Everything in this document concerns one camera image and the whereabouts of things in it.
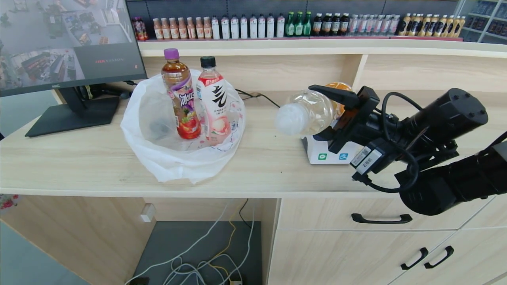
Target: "drawer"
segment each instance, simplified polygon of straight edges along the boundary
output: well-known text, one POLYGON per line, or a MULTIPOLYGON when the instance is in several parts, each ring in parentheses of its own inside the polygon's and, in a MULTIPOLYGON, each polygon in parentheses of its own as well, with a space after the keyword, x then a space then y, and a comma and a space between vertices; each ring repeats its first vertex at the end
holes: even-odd
POLYGON ((487 202, 488 200, 477 199, 457 205, 438 216, 424 216, 409 210, 396 194, 386 198, 282 199, 278 229, 458 229, 487 202), (409 219, 404 220, 411 221, 397 224, 358 223, 352 219, 353 213, 368 221, 399 222, 402 220, 401 215, 410 215, 409 219))

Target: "monitor screen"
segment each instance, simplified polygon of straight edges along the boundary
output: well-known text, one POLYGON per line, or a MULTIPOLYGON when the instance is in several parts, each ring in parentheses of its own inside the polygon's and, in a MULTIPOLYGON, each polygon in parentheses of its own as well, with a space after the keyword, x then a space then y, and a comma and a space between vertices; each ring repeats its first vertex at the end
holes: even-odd
POLYGON ((0 0, 0 96, 146 71, 125 0, 0 0))

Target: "monitor stand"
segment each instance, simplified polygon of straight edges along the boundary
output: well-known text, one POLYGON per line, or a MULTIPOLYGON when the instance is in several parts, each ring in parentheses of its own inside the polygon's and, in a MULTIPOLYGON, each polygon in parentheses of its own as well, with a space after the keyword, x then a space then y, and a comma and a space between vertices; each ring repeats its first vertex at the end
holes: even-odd
POLYGON ((25 136, 110 124, 120 103, 117 96, 83 102, 78 87, 60 88, 58 91, 67 104, 49 107, 25 136))

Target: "yellow cable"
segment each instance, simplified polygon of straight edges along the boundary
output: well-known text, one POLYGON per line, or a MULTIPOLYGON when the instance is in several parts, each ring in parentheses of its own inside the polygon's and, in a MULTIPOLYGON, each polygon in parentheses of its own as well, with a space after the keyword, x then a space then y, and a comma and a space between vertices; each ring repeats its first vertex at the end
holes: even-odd
MULTIPOLYGON (((232 241, 232 236, 234 235, 234 232, 236 232, 236 227, 234 226, 234 224, 232 223, 232 218, 236 215, 236 213, 239 211, 239 208, 241 207, 241 203, 238 205, 238 207, 236 208, 236 210, 234 211, 234 213, 232 213, 231 217, 229 218, 229 224, 233 227, 233 230, 232 230, 232 233, 231 233, 231 236, 229 237, 229 243, 227 244, 227 247, 224 248, 221 252, 217 253, 213 258, 221 255, 222 253, 224 253, 226 250, 229 249, 229 247, 231 246, 231 241, 232 241)), ((224 268, 224 267, 220 267, 220 266, 215 266, 215 265, 211 265, 212 267, 214 268, 219 268, 219 269, 222 269, 223 271, 225 271, 225 274, 226 276, 228 277, 229 279, 229 282, 232 282, 230 276, 229 276, 229 273, 227 272, 227 270, 224 268)))

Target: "green bottle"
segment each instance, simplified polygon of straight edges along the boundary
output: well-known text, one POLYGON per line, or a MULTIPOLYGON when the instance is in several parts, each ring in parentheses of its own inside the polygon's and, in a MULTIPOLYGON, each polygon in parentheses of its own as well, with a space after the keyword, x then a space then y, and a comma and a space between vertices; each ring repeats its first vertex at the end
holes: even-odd
POLYGON ((303 34, 303 12, 298 12, 298 16, 294 21, 294 25, 294 35, 300 37, 303 34))
POLYGON ((285 22, 285 36, 294 36, 294 12, 288 13, 288 19, 287 22, 285 22))
POLYGON ((310 23, 311 18, 312 12, 310 11, 306 12, 305 24, 303 25, 303 35, 310 36, 310 33, 312 32, 312 24, 310 23))

